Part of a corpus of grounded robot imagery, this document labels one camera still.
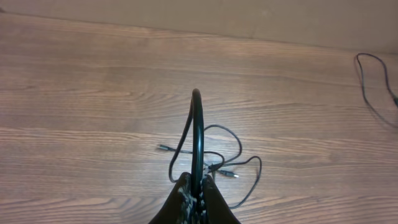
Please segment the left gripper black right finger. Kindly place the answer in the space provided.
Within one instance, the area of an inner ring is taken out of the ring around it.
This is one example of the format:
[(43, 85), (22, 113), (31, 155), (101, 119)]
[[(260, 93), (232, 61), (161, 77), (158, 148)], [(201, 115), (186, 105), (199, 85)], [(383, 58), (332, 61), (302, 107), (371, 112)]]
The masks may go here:
[(200, 208), (201, 223), (240, 224), (210, 175), (201, 181)]

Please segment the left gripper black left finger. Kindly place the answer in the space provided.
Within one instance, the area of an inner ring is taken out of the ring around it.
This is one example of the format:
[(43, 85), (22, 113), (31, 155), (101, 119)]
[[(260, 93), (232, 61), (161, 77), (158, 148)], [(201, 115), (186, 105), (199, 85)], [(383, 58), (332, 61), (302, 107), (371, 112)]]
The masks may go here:
[(149, 224), (189, 224), (197, 202), (191, 194), (191, 174), (183, 172), (164, 205)]

